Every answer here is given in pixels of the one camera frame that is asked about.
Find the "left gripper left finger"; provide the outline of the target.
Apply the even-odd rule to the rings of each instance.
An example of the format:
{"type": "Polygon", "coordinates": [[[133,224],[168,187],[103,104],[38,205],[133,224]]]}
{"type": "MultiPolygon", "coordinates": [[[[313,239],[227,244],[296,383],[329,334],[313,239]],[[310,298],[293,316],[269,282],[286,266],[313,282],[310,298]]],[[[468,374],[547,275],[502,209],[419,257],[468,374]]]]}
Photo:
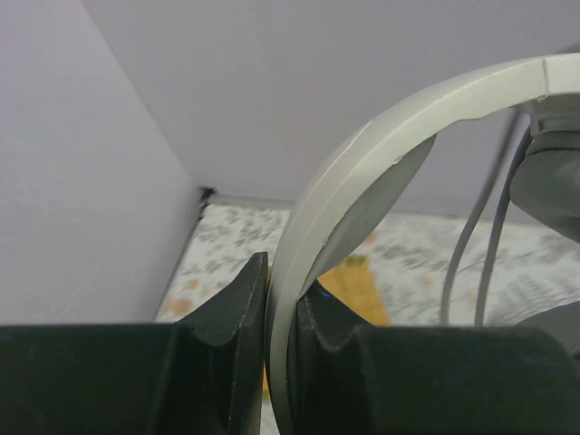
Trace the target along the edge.
{"type": "Polygon", "coordinates": [[[4,434],[256,434],[268,256],[175,323],[1,330],[4,434]]]}

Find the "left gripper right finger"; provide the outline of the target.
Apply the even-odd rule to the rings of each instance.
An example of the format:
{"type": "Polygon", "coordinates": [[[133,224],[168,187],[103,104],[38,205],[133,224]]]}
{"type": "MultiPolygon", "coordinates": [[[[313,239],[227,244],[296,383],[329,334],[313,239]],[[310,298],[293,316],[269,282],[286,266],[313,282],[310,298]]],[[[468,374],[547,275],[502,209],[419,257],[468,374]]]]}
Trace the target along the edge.
{"type": "Polygon", "coordinates": [[[380,327],[321,285],[295,312],[300,434],[576,434],[579,365],[525,327],[380,327]]]}

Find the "white grey gaming headphones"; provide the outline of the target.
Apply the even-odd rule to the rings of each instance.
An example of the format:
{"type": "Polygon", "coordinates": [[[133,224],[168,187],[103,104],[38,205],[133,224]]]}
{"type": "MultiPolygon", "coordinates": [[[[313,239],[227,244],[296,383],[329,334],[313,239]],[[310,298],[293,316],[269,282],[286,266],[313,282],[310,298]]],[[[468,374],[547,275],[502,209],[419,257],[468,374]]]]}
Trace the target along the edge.
{"type": "Polygon", "coordinates": [[[288,387],[295,305],[385,217],[427,158],[437,134],[459,121],[526,106],[532,130],[578,131],[579,51],[491,65],[437,83],[391,106],[332,154],[310,181],[275,252],[266,311],[266,372],[278,429],[295,432],[288,387]]]}

